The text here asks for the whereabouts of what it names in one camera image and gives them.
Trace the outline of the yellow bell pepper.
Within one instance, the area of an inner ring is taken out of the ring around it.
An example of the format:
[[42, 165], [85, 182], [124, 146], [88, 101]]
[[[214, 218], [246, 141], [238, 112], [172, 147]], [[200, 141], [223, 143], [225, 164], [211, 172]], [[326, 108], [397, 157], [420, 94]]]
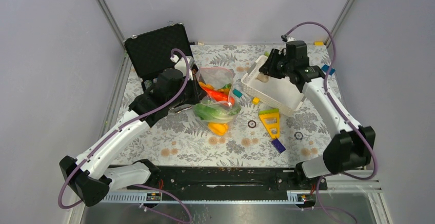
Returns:
[[227, 124], [208, 123], [208, 128], [216, 135], [223, 136], [228, 131]]

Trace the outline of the clear zip top bag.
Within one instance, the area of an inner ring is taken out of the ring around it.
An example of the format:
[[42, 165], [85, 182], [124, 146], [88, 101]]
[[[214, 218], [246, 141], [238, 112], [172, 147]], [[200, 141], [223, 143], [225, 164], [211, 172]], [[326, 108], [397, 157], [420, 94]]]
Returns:
[[199, 85], [206, 95], [193, 107], [195, 116], [207, 123], [226, 124], [241, 111], [241, 105], [232, 93], [234, 75], [226, 68], [199, 69]]

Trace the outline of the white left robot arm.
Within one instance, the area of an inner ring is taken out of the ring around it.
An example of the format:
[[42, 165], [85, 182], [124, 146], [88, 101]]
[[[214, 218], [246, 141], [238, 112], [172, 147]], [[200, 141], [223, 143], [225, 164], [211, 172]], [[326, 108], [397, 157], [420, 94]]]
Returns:
[[65, 182], [58, 195], [62, 203], [66, 188], [70, 188], [79, 202], [91, 207], [110, 191], [142, 184], [152, 189], [159, 183], [154, 165], [142, 159], [127, 166], [112, 168], [112, 161], [139, 135], [152, 128], [169, 110], [182, 105], [197, 104], [205, 92], [197, 83], [195, 72], [169, 68], [160, 73], [143, 94], [129, 105], [117, 124], [88, 150], [77, 157], [65, 156], [59, 163]]

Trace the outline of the green cucumber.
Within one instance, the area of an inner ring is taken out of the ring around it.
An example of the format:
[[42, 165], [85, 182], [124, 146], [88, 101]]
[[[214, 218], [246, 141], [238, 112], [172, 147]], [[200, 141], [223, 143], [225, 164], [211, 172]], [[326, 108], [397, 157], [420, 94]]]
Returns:
[[223, 92], [223, 93], [229, 93], [231, 88], [232, 88], [232, 84], [229, 83], [229, 84], [226, 84], [225, 86], [223, 86], [222, 88], [220, 88], [219, 91]]

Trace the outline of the orange carrot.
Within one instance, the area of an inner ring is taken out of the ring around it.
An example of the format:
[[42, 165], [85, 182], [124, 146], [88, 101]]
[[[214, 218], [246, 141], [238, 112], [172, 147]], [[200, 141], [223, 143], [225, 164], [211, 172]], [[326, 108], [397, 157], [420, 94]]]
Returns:
[[232, 106], [235, 105], [235, 99], [228, 95], [225, 94], [223, 92], [219, 92], [219, 91], [210, 91], [210, 92], [206, 92], [208, 96], [210, 96], [212, 99], [214, 99], [215, 101], [225, 101], [227, 103], [230, 103]]

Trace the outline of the green lettuce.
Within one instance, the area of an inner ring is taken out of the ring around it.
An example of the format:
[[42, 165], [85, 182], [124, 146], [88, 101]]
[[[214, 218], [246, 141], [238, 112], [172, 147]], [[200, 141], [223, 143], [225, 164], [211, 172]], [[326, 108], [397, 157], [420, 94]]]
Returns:
[[205, 122], [224, 124], [232, 121], [241, 111], [239, 104], [227, 102], [199, 103], [194, 105], [196, 117]]

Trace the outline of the white plastic basket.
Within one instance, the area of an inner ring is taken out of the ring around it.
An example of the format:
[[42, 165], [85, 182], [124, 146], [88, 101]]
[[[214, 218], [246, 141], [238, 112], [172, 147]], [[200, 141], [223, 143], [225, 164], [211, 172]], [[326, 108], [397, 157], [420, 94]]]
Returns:
[[241, 78], [242, 90], [252, 97], [258, 97], [262, 103], [279, 109], [281, 114], [290, 117], [302, 106], [305, 97], [287, 78], [270, 77], [267, 82], [257, 79], [260, 74], [259, 69], [266, 60], [267, 57], [261, 55], [244, 74]]

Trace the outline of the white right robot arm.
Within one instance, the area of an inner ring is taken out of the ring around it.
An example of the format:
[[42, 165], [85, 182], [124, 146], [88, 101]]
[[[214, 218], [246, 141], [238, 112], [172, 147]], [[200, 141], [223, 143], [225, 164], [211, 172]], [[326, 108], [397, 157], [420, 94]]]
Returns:
[[327, 75], [310, 64], [304, 41], [287, 42], [282, 50], [273, 48], [259, 72], [277, 79], [289, 78], [314, 105], [331, 137], [321, 156], [297, 164], [297, 187], [307, 189], [319, 176], [344, 173], [374, 161], [374, 129], [361, 125], [337, 100]]

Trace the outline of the orange brown food piece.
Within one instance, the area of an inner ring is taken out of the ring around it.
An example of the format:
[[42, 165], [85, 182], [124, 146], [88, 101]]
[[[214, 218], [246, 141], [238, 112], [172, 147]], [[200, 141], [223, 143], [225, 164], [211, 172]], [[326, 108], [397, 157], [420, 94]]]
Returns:
[[203, 82], [199, 82], [199, 85], [206, 92], [215, 91], [215, 88], [212, 85], [205, 84]]

